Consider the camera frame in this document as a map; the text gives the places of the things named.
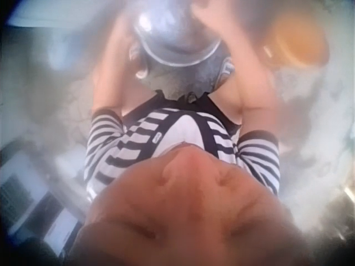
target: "striped sleeve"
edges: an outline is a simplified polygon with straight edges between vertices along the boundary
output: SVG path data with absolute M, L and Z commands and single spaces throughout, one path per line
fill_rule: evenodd
M 267 131 L 252 131 L 237 144 L 237 164 L 277 195 L 280 187 L 278 141 Z
M 93 115 L 85 160 L 85 181 L 92 179 L 99 161 L 124 135 L 121 119 L 111 110 L 99 110 Z

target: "black and white striped shirt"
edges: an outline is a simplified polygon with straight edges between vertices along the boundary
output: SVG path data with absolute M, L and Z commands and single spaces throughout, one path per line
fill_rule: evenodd
M 280 185 L 276 138 L 252 131 L 238 141 L 232 139 L 216 117 L 204 112 L 163 108 L 127 129 L 115 112 L 102 110 L 93 117 L 88 141 L 87 190 L 94 198 L 128 167 L 185 142 L 245 169 L 276 195 Z

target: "black shorts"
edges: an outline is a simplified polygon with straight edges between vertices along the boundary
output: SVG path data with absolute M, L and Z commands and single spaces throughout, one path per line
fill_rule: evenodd
M 162 109 L 162 108 L 174 108 L 179 110 L 194 111 L 194 112 L 205 112 L 207 114 L 213 115 L 224 125 L 230 136 L 234 136 L 240 125 L 234 124 L 228 119 L 225 114 L 214 104 L 214 102 L 208 97 L 208 93 L 204 93 L 202 97 L 188 103 L 185 97 L 179 100 L 168 100 L 165 98 L 162 91 L 156 91 L 157 95 L 151 98 L 149 101 L 138 106 L 132 112 L 123 117 L 123 124 L 130 128 L 138 120 L 147 117 L 151 112 Z

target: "metal pot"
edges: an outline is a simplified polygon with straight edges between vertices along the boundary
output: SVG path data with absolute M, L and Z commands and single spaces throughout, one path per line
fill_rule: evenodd
M 147 53 L 158 62 L 186 67 L 207 59 L 221 40 L 195 19 L 191 0 L 134 0 L 134 28 Z

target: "person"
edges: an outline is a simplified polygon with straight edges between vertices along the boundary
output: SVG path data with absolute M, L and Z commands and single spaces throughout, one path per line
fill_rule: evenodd
M 192 4 L 235 68 L 192 103 L 135 79 L 130 23 L 118 18 L 95 77 L 85 162 L 94 202 L 73 265 L 308 265 L 277 198 L 276 93 L 230 4 Z

